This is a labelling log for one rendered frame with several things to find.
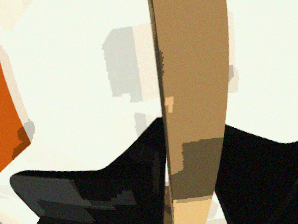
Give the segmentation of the long wooden rail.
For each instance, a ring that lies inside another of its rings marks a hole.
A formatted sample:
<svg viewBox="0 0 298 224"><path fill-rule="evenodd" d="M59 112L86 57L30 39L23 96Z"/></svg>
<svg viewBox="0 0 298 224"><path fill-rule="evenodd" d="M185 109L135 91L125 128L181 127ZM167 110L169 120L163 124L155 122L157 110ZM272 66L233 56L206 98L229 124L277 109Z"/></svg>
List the long wooden rail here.
<svg viewBox="0 0 298 224"><path fill-rule="evenodd" d="M172 224L206 224L229 87L226 0L148 0Z"/></svg>

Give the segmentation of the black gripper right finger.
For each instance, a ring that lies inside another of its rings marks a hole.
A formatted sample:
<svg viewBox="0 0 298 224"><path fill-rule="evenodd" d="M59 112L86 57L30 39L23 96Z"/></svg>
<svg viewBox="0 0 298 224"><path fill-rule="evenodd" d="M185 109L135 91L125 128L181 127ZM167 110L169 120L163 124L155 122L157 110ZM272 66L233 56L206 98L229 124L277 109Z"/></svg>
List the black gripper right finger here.
<svg viewBox="0 0 298 224"><path fill-rule="evenodd" d="M214 193L227 224L273 224L298 193L298 141L278 143L225 124Z"/></svg>

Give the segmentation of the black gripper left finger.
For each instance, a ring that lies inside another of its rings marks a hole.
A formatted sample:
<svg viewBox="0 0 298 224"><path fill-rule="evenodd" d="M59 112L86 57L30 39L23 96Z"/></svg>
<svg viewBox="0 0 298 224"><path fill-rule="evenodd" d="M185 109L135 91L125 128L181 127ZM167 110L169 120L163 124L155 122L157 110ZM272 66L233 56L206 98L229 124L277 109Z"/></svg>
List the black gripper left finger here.
<svg viewBox="0 0 298 224"><path fill-rule="evenodd" d="M13 192L37 217L94 224L164 224L166 145L156 117L122 155L98 171L21 171Z"/></svg>

